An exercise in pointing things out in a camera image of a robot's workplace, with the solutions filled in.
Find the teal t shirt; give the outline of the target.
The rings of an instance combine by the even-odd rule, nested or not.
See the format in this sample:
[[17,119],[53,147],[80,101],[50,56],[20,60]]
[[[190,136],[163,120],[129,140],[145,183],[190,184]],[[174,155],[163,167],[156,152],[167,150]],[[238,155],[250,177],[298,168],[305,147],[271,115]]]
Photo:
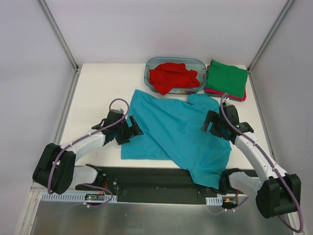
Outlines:
[[201,130],[208,111],[219,104],[206,94],[186,101],[156,98],[135,90],[129,115],[143,131],[121,147],[123,160],[172,160],[188,170],[193,183],[218,189],[231,152],[230,143]]

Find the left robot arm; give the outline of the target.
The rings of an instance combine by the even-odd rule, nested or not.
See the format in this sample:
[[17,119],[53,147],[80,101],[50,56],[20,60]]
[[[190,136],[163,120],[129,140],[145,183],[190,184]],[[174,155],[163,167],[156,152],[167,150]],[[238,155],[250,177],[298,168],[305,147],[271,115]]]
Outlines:
[[71,185],[86,183],[92,190],[103,186],[103,178],[91,166],[75,166],[83,156],[112,140],[118,145],[130,142],[135,136],[143,135],[134,116],[129,116],[128,125],[122,109],[111,109],[106,118],[93,126],[83,136],[62,145],[49,143],[44,148],[32,180],[47,188],[49,194],[63,194]]

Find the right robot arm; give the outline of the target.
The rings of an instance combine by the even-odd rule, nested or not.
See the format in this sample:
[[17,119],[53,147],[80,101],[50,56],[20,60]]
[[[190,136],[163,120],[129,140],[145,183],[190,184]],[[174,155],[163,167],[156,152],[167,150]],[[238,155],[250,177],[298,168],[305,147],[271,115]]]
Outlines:
[[209,131],[235,145],[248,159],[258,180],[238,168],[226,169],[219,181],[219,191],[238,190],[254,199],[260,214],[271,218],[300,212],[301,180],[288,174],[260,146],[254,130],[247,122],[240,122],[234,105],[223,103],[218,112],[208,111],[202,131]]

